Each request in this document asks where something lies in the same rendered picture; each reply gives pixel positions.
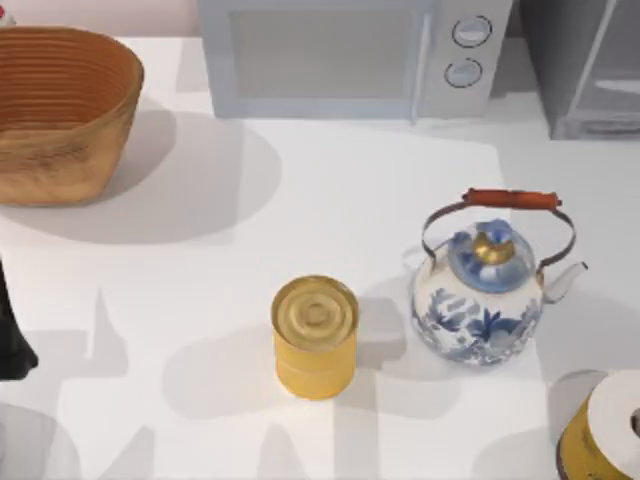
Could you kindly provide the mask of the yellow can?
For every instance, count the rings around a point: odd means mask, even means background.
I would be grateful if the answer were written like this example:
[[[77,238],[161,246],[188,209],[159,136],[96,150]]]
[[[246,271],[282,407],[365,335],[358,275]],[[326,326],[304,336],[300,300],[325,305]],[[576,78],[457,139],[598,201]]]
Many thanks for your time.
[[[292,394],[310,400],[339,395],[356,369],[359,305],[342,282],[297,277],[271,305],[275,369]]]

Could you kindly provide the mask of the blue and white kettle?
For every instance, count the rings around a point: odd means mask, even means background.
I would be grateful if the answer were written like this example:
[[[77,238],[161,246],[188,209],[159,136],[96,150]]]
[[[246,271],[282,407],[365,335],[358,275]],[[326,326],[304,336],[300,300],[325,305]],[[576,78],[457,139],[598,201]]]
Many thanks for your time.
[[[538,260],[503,219],[473,223],[437,246],[424,243],[426,257],[410,287],[419,336],[442,357],[471,366],[520,354],[545,305],[561,301],[588,268],[577,262],[555,280],[545,279],[545,269],[567,257],[575,243]]]

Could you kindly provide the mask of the pale microwave oven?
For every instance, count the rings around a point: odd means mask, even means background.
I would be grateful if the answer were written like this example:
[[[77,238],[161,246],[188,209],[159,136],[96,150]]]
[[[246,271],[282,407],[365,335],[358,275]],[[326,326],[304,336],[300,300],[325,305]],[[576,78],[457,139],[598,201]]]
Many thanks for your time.
[[[420,33],[431,44],[420,119],[481,115],[488,103],[513,0],[197,0],[214,111],[221,118],[410,121]],[[455,24],[488,18],[492,34],[462,48]],[[444,72],[471,58],[475,85]]]

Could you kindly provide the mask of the round microwave knob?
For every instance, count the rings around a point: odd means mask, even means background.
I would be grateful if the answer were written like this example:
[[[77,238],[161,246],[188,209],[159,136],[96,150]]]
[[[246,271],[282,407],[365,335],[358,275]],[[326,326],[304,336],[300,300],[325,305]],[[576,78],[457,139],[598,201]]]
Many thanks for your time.
[[[471,58],[450,63],[444,72],[447,84],[456,89],[469,88],[483,76],[482,65]]]
[[[485,43],[492,34],[491,21],[484,16],[459,20],[452,30],[454,42],[462,48],[475,48]]]

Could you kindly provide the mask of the brown wooden basket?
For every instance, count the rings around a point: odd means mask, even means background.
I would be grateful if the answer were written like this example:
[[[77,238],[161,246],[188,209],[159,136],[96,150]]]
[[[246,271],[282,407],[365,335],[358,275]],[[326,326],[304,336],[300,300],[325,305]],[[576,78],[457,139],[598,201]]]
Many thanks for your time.
[[[120,41],[61,26],[0,28],[0,205],[71,205],[114,174],[144,83]]]

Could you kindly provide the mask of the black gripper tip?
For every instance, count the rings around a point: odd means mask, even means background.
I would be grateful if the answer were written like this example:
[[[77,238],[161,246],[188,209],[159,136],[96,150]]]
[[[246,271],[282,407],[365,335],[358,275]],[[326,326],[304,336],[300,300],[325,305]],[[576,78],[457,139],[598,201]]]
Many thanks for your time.
[[[39,358],[17,323],[0,259],[0,382],[19,381],[39,365]]]

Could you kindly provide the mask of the yellow and white tape roll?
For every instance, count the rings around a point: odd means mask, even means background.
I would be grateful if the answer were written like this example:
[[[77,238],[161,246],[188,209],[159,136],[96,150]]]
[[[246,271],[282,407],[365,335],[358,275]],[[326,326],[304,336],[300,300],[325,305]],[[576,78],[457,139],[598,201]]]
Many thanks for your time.
[[[640,370],[620,370],[589,393],[560,436],[561,480],[640,480]]]

